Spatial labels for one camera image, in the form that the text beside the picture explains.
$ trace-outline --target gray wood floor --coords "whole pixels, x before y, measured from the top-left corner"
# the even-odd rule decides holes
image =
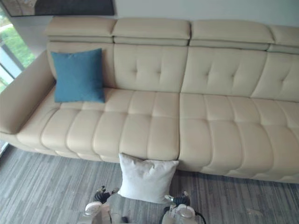
[[[101,185],[121,185],[119,164],[10,147],[0,158],[0,224],[75,224]],[[177,171],[171,194],[182,190],[209,224],[299,224],[298,184]],[[120,195],[109,202],[112,212],[137,224],[157,224],[165,207]]]

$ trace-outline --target glass door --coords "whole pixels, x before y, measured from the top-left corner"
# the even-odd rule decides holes
[[[34,59],[0,5],[0,94]],[[6,147],[0,140],[0,156]]]

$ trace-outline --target white wall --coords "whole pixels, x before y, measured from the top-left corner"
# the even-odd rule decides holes
[[[116,0],[119,17],[238,19],[299,27],[299,0]]]
[[[299,27],[299,0],[115,0],[118,17],[238,19]],[[44,49],[51,16],[10,18],[35,55]]]

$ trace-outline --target blue pillow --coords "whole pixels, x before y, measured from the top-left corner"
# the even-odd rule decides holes
[[[102,49],[51,54],[57,73],[55,102],[105,102]]]

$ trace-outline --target sofa armrest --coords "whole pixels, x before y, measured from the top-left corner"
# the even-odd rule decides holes
[[[0,132],[18,133],[54,83],[44,51],[0,94]]]

